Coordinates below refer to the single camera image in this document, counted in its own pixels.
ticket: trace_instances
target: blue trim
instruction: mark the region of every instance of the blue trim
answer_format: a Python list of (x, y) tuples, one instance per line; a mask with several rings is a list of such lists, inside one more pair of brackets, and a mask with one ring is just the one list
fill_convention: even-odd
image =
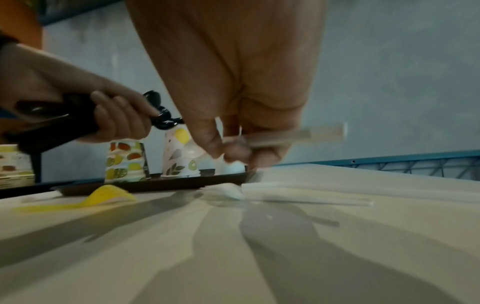
[(17, 118), (15, 115), (10, 113), (9, 111), (0, 109), (0, 118)]
[(51, 24), (59, 22), (59, 21), (63, 21), (65, 19), (70, 19), (70, 18), (76, 17), (78, 15), (88, 13), (90, 11), (101, 9), (103, 7), (118, 3), (120, 1), (123, 1), (123, 0), (103, 0), (103, 1), (99, 1), (98, 3), (95, 3), (95, 4), (86, 5), (83, 8), (80, 8), (80, 9), (72, 10), (70, 12), (61, 12), (61, 13), (56, 13), (56, 14), (51, 14), (51, 15), (45, 15), (46, 7), (45, 7), (45, 4), (42, 3), (43, 5), (40, 6), (40, 14), (37, 17), (37, 19), (38, 19), (38, 22), (40, 22), (40, 24), (42, 26), (47, 26), (47, 25), (51, 25)]
[(412, 154), (412, 155), (385, 156), (385, 157), (353, 158), (353, 159), (343, 159), (343, 160), (313, 161), (313, 162), (280, 164), (278, 166), (291, 166), (291, 165), (303, 165), (303, 164), (315, 164), (315, 165), (327, 165), (327, 166), (367, 165), (367, 164), (377, 164), (377, 163), (395, 163), (395, 162), (405, 162), (405, 161), (479, 157), (479, 156), (480, 156), (480, 150), (473, 150), (473, 151), (458, 151), (458, 152), (445, 152), (445, 153), (427, 153), (427, 154)]

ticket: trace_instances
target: leaf print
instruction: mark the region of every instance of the leaf print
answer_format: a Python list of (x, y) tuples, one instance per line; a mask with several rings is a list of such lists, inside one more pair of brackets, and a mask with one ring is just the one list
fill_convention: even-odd
[(176, 159), (176, 158), (179, 158), (179, 157), (181, 157), (181, 156), (182, 156), (182, 151), (181, 151), (181, 149), (176, 149), (176, 150), (172, 153), (172, 155), (171, 155), (171, 157), (170, 157), (169, 160)]

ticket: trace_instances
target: paper cup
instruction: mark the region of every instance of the paper cup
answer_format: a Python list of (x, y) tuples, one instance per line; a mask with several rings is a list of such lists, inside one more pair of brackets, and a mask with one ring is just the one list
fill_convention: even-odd
[(105, 183), (150, 179), (143, 143), (134, 140), (111, 142), (106, 159)]
[(186, 125), (165, 132), (162, 178), (200, 176), (197, 162), (185, 153), (185, 144), (192, 140)]
[(244, 172), (245, 164), (240, 161), (229, 164), (224, 161), (223, 155), (215, 160), (215, 175), (238, 174)]

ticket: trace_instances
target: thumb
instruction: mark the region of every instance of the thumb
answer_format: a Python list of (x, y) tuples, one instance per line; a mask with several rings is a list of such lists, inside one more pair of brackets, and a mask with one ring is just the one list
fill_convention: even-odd
[(223, 154), (223, 142), (215, 119), (188, 119), (183, 117), (191, 137), (211, 157), (219, 158)]

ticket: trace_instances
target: black wristband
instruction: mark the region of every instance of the black wristband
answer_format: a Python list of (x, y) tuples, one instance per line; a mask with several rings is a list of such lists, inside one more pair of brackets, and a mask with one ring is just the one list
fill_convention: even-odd
[(19, 43), (19, 41), (11, 36), (5, 35), (0, 31), (0, 51), (2, 48), (9, 43)]

